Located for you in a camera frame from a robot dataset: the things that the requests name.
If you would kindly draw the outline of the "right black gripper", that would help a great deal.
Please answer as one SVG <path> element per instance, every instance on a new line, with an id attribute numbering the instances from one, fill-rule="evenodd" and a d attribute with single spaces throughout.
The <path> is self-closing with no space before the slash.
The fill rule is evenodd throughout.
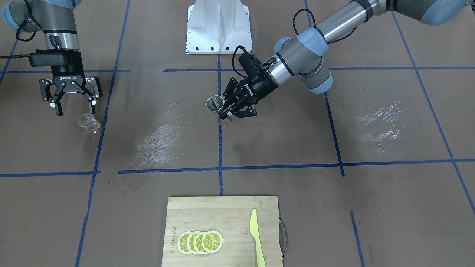
<path id="1" fill-rule="evenodd" d="M 102 86 L 96 76 L 85 78 L 82 57 L 79 51 L 61 50 L 52 55 L 53 81 L 40 79 L 40 92 L 43 101 L 48 102 L 55 108 L 56 116 L 62 116 L 63 110 L 60 103 L 64 93 L 76 93 L 72 82 L 80 85 L 81 94 L 86 97 L 89 105 L 89 113 L 96 113 L 96 102 L 102 97 Z M 52 93 L 52 86 L 56 86 L 56 91 Z"/>

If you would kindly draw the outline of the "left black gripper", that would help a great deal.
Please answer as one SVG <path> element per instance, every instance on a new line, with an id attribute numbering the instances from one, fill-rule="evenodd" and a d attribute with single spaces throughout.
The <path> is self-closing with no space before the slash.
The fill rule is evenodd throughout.
<path id="1" fill-rule="evenodd" d="M 268 74 L 251 75 L 240 82 L 236 78 L 231 78 L 222 96 L 224 106 L 231 107 L 223 112 L 223 119 L 231 116 L 239 118 L 256 116 L 255 104 L 278 86 Z"/>

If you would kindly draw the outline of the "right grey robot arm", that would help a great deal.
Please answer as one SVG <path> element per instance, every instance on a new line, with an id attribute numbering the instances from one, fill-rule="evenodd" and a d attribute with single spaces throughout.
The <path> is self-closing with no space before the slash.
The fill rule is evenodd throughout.
<path id="1" fill-rule="evenodd" d="M 76 21 L 73 15 L 79 0 L 21 0 L 12 1 L 1 9 L 6 25 L 16 32 L 43 32 L 46 50 L 26 54 L 32 67 L 49 66 L 52 79 L 39 81 L 41 98 L 62 116 L 60 100 L 66 93 L 80 93 L 88 100 L 89 112 L 96 112 L 95 105 L 102 96 L 98 77 L 87 78 L 80 53 Z"/>

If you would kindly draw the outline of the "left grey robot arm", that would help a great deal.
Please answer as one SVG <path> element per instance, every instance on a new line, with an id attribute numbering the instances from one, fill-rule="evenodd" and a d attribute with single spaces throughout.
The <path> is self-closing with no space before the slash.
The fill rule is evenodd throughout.
<path id="1" fill-rule="evenodd" d="M 352 0 L 323 21 L 312 25 L 295 38 L 278 40 L 274 54 L 261 62 L 243 46 L 239 56 L 245 75 L 241 81 L 231 78 L 217 114 L 221 120 L 230 116 L 256 116 L 256 105 L 292 77 L 298 77 L 312 93 L 324 93 L 333 77 L 324 59 L 329 44 L 349 37 L 372 17 L 394 11 L 423 24 L 438 26 L 454 17 L 465 0 Z"/>

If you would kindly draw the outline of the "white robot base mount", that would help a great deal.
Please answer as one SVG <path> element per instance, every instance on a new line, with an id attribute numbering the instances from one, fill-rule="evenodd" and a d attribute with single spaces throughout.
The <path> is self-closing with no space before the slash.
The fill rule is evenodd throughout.
<path id="1" fill-rule="evenodd" d="M 233 54 L 239 45 L 252 51 L 249 8 L 240 0 L 197 0 L 187 15 L 187 54 Z"/>

